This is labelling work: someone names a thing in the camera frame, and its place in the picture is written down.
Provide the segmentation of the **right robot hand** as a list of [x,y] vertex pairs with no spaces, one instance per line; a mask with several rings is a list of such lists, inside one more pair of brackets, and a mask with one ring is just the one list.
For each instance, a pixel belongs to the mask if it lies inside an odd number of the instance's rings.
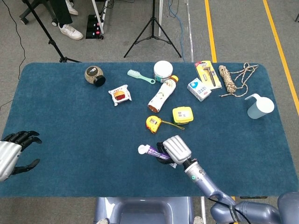
[[191,150],[179,135],[172,136],[163,142],[158,142],[157,150],[159,153],[167,154],[170,157],[166,160],[157,158],[162,164],[176,163],[182,165],[185,161],[190,160],[192,156]]

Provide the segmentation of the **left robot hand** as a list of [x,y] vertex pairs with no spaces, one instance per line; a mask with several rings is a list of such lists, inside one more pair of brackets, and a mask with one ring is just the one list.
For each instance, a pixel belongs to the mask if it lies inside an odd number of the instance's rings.
[[40,159],[35,159],[26,166],[16,166],[20,155],[30,144],[42,143],[38,135],[36,131],[19,131],[0,140],[0,182],[12,175],[30,171],[40,162]]

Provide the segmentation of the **purple white toothpaste tube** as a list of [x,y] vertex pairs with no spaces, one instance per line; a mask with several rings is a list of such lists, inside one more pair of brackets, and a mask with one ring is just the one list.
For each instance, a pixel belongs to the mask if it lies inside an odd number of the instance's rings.
[[173,168],[176,168],[177,164],[171,159],[171,157],[162,149],[155,149],[150,145],[140,145],[138,147],[139,154],[148,154],[154,156],[157,161],[164,165],[170,165]]

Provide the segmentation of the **white bottle yellow cap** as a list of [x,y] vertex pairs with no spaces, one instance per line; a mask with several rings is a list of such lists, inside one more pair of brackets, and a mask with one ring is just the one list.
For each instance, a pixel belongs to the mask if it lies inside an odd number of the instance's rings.
[[163,82],[160,89],[158,90],[157,94],[153,97],[151,101],[148,103],[148,108],[158,113],[167,98],[173,93],[176,88],[176,83],[179,78],[175,75],[172,75],[169,79]]

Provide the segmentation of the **yellow tape measure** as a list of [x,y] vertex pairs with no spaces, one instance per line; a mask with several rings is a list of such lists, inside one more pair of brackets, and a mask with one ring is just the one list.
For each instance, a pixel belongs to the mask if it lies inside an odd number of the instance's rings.
[[184,127],[181,127],[179,125],[173,124],[168,121],[164,121],[164,120],[160,119],[158,116],[152,115],[152,116],[147,117],[147,119],[146,119],[146,127],[151,131],[151,133],[157,133],[157,131],[162,123],[177,127],[181,130],[185,129]]

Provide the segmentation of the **white blue carton box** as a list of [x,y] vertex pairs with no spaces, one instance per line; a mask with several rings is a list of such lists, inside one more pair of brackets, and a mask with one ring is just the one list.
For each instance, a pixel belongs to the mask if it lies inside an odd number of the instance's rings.
[[195,78],[194,80],[192,80],[187,85],[187,89],[200,102],[205,100],[211,94],[211,90],[209,88],[207,88],[198,78]]

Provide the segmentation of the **blue grey robot torso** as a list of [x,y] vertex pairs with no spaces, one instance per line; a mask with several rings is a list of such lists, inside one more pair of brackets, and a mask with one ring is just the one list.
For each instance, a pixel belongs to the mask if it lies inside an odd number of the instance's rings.
[[193,224],[192,198],[99,197],[93,224]]

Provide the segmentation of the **blue table cloth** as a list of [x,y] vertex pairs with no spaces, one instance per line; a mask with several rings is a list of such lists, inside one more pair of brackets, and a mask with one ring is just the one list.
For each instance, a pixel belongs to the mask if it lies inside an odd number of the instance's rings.
[[[34,130],[41,144],[24,150],[18,162],[39,164],[0,182],[0,197],[28,196],[199,196],[181,166],[172,168],[141,155],[141,144],[156,145],[179,135],[210,178],[229,195],[278,196],[297,191],[299,181],[277,109],[251,119],[253,99],[224,97],[215,90],[198,101],[187,89],[197,77],[193,63],[174,63],[179,81],[158,117],[191,107],[192,122],[181,130],[146,128],[147,107],[160,84],[127,75],[153,75],[153,63],[98,63],[101,87],[84,78],[88,63],[30,63],[22,71],[3,136]],[[132,101],[114,106],[108,93],[128,85]]]

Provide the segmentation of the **burger print snack packet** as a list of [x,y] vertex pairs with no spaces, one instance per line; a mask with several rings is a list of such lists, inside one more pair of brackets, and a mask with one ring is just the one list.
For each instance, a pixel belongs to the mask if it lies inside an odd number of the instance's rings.
[[109,90],[108,93],[112,96],[112,101],[114,102],[114,106],[117,106],[118,104],[127,100],[132,101],[131,94],[128,90],[127,84],[122,85],[113,90]]

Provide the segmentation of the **clear plastic jar white lid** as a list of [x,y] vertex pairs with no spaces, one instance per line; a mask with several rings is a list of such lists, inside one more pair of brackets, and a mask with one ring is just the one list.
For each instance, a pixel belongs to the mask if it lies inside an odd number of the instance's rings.
[[162,60],[155,63],[153,71],[154,79],[163,83],[172,76],[173,66],[170,62]]

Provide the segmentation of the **light green brush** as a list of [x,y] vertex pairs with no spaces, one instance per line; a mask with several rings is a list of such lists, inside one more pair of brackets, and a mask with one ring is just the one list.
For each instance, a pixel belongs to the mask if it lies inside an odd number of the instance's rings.
[[137,79],[142,79],[144,81],[149,82],[150,84],[155,84],[156,83],[156,81],[154,79],[145,77],[140,72],[138,72],[136,70],[129,70],[127,72],[127,75],[131,76],[131,77],[134,77],[134,78],[137,78]]

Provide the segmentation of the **glass jar black lid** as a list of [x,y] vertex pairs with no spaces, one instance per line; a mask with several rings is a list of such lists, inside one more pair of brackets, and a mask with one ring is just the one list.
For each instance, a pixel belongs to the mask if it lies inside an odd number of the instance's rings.
[[85,71],[85,79],[87,82],[97,87],[102,86],[106,81],[102,69],[98,66],[88,67]]

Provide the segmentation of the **black office chair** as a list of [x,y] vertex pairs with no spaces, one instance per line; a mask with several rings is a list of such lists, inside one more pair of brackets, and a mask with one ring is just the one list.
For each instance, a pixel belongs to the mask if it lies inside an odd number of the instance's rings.
[[[49,12],[51,18],[52,18],[51,24],[52,24],[53,26],[55,26],[55,27],[58,25],[58,20],[57,20],[57,18],[56,18],[56,16],[55,16],[54,12],[53,12],[53,10],[52,10],[52,7],[51,7],[51,5],[50,5],[50,3],[49,3],[49,0],[33,0],[32,2],[29,2],[29,0],[22,0],[22,2],[25,3],[25,4],[26,4],[26,2],[28,2],[28,3],[31,5],[31,7],[32,7],[33,9],[35,9],[35,8],[36,8],[37,6],[39,6],[39,5],[44,5],[45,8],[47,9],[47,11]],[[22,22],[24,25],[28,24],[28,20],[27,20],[26,17],[27,17],[27,15],[29,15],[30,13],[31,13],[31,10],[30,10],[30,8],[28,7],[28,8],[27,8],[27,9],[26,9],[26,10],[19,16],[21,22]]]

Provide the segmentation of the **black power strip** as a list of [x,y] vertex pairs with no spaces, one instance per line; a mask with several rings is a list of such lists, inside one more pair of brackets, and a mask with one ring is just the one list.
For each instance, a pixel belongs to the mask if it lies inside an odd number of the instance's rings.
[[102,40],[104,38],[104,36],[100,30],[100,24],[98,22],[96,15],[93,15],[93,14],[88,15],[85,38],[86,39],[100,39],[100,40]]

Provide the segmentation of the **white slanted frame leg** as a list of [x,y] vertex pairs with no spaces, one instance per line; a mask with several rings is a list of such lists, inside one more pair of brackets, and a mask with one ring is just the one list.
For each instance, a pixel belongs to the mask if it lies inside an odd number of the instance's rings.
[[98,20],[99,27],[100,27],[100,35],[104,36],[104,34],[105,34],[105,32],[104,32],[104,23],[105,23],[105,17],[106,17],[106,11],[107,11],[107,7],[108,7],[108,3],[110,2],[110,0],[105,0],[105,4],[104,4],[104,8],[103,8],[102,13],[99,13],[97,5],[96,5],[96,1],[91,0],[91,2],[93,4],[95,15],[96,15],[96,18]]

